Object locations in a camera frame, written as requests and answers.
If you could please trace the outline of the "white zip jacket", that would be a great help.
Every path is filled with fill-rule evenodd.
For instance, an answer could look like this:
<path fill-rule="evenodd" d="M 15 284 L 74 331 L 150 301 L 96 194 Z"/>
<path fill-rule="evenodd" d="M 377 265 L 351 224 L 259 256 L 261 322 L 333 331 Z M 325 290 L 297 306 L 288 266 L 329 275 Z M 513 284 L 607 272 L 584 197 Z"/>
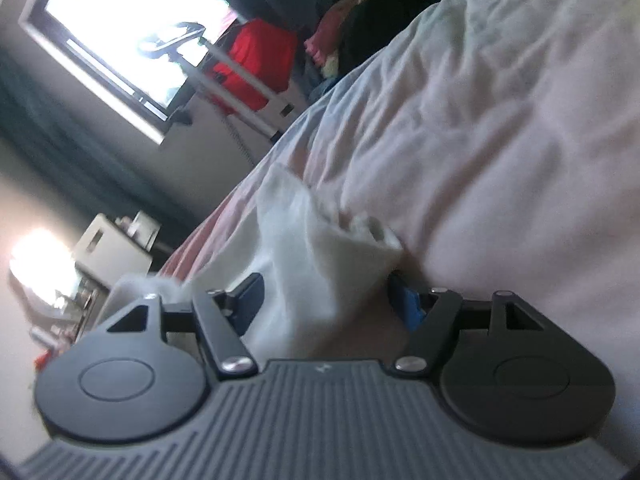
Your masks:
<path fill-rule="evenodd" d="M 386 359 L 399 349 L 402 330 L 381 289 L 401 253 L 387 226 L 366 214 L 345 219 L 337 206 L 276 165 L 217 255 L 184 281 L 123 276 L 99 319 L 147 294 L 187 300 L 194 292 L 230 290 L 257 272 L 265 280 L 265 299 L 241 339 L 259 364 Z"/>

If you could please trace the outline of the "pile of clothes on floor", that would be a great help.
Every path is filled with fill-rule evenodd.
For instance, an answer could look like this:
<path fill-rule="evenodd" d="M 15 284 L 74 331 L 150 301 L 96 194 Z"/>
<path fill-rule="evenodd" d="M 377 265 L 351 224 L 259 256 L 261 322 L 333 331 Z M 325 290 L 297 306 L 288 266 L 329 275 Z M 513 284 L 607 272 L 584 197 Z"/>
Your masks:
<path fill-rule="evenodd" d="M 340 79 L 395 36 L 399 0 L 338 0 L 304 40 L 304 81 L 309 102 L 318 101 Z"/>

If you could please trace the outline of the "white chair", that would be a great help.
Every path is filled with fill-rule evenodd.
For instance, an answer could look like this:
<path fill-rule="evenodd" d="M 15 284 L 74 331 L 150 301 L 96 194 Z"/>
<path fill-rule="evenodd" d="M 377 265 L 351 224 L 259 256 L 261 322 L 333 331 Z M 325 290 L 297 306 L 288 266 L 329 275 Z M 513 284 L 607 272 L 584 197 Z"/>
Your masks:
<path fill-rule="evenodd" d="M 143 211 L 115 221 L 97 214 L 73 249 L 76 266 L 110 289 L 124 275 L 149 272 L 158 234 L 160 224 Z"/>

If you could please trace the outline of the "pink pastel bed duvet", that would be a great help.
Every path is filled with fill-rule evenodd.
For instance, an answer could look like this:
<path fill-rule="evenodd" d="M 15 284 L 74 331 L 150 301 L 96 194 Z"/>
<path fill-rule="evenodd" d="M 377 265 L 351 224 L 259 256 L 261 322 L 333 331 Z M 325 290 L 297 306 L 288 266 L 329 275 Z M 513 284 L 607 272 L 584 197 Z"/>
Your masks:
<path fill-rule="evenodd" d="M 402 268 L 511 289 L 610 368 L 639 459 L 639 0 L 442 0 L 266 156 L 381 220 Z"/>

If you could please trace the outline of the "white metal stand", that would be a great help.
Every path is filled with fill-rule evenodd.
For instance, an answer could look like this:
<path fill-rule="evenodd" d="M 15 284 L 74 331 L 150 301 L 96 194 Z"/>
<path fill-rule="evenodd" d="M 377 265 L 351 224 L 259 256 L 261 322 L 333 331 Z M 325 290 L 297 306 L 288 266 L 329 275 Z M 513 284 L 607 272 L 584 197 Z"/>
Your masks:
<path fill-rule="evenodd" d="M 284 133 L 260 111 L 273 105 L 283 119 L 296 116 L 295 105 L 285 99 L 295 55 L 297 37 L 292 32 L 254 20 L 231 27 L 230 47 L 224 48 L 205 37 L 206 27 L 197 22 L 180 22 L 175 36 L 154 36 L 139 48 L 147 58 L 166 56 L 186 75 L 186 82 L 222 116 L 235 116 L 276 143 Z"/>

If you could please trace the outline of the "red bag on stand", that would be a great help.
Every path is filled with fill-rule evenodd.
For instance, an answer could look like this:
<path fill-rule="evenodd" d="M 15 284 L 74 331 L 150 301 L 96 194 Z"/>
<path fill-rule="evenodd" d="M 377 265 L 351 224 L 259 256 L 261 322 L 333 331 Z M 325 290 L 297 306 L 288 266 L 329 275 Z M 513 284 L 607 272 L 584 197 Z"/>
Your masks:
<path fill-rule="evenodd" d="M 242 65 L 273 92 L 288 90 L 297 51 L 294 32 L 256 20 L 235 26 L 228 55 Z M 207 75 L 222 84 L 251 110 L 261 110 L 268 99 L 248 84 L 238 73 L 223 62 L 209 67 Z"/>

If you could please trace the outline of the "window with dark frame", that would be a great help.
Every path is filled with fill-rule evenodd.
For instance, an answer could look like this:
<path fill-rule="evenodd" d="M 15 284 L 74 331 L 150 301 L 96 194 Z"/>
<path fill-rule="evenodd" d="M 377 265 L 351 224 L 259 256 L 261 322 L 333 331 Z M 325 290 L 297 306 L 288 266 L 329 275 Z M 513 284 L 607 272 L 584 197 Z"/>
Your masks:
<path fill-rule="evenodd" d="M 174 39 L 190 22 L 219 39 L 239 15 L 226 0 L 27 0 L 21 17 L 67 56 L 72 73 L 105 91 L 111 106 L 156 144 L 169 117 L 193 94 L 168 55 L 143 50 Z"/>

